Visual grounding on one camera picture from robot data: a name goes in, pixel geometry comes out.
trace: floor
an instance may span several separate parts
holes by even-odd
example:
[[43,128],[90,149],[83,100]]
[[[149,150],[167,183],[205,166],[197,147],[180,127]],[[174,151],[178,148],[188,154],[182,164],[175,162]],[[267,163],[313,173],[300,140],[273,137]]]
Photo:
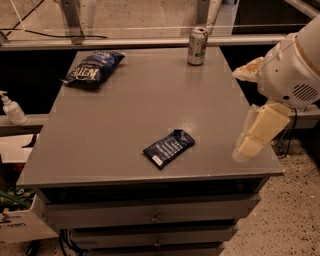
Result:
[[[190,1],[182,1],[182,8],[188,9]],[[29,5],[19,5],[25,14],[28,12]],[[5,11],[8,17],[4,17],[8,24],[13,25],[17,22],[12,18],[12,8],[8,7]],[[59,28],[63,29],[63,22],[59,16],[59,8],[53,0],[46,0],[45,4],[41,5],[37,15],[31,15],[26,19],[25,25],[27,29],[37,29],[40,23],[35,26],[34,20],[40,20],[41,26],[50,31],[55,27],[50,27],[45,20],[45,10],[51,10],[51,20],[55,20]],[[163,10],[172,11],[173,7],[168,5]],[[127,17],[127,13],[123,11],[123,18]],[[140,11],[137,6],[133,11]],[[159,13],[156,20],[165,22],[163,19],[165,13]],[[188,17],[178,17],[181,22],[187,22],[192,19],[192,15]],[[135,33],[133,29],[128,30],[128,33]],[[11,34],[12,39],[21,35]],[[261,202],[251,212],[248,218],[240,220],[238,223],[239,231],[231,241],[225,243],[225,250],[221,256],[317,256],[320,255],[320,172],[319,166],[312,157],[309,142],[303,136],[297,136],[291,143],[291,148],[288,156],[280,162],[283,164],[285,174],[283,177],[271,178],[261,191]],[[1,255],[18,256],[24,255],[28,243],[21,244],[2,244],[0,245]],[[41,241],[40,256],[63,255],[57,239],[48,239]]]

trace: gray tabletop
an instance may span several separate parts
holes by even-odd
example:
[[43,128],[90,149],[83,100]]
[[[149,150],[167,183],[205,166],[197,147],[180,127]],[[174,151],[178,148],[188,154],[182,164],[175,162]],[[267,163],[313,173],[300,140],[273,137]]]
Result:
[[[249,105],[218,47],[121,50],[97,90],[62,86],[18,184],[52,187],[280,175],[270,146],[248,163],[232,151]],[[79,52],[72,67],[91,52]],[[196,144],[162,171],[143,149],[184,129]]]

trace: drawer front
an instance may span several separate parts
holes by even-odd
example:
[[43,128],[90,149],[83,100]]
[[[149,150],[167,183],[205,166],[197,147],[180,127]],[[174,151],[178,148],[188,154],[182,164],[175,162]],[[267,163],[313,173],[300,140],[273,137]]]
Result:
[[58,229],[128,226],[172,222],[226,220],[247,217],[257,195],[225,200],[158,200],[112,204],[48,205],[47,218]]
[[72,240],[82,249],[217,243],[230,240],[237,228],[204,222],[186,226],[149,225],[147,228],[124,227],[106,230],[73,232]]
[[223,251],[223,245],[180,245],[162,248],[129,248],[95,250],[90,256],[218,256]]

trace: speckled floor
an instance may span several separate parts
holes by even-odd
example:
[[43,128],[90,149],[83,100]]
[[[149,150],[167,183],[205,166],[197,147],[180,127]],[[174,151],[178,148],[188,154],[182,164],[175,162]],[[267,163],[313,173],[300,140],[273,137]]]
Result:
[[[239,231],[225,243],[221,256],[320,255],[320,172],[309,142],[301,135],[294,138],[280,161],[285,175],[262,188],[260,203],[238,222]],[[0,254],[24,255],[27,245],[0,245]],[[57,239],[48,239],[41,241],[38,255],[63,254]]]

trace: pump dispenser bottle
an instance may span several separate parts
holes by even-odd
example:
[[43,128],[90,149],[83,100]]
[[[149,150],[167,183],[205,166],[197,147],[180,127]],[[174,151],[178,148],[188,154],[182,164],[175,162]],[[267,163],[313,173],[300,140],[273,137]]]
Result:
[[27,121],[27,116],[19,106],[19,104],[15,101],[12,101],[5,96],[7,92],[0,91],[1,100],[3,102],[3,111],[6,113],[10,121],[14,125],[21,125]]

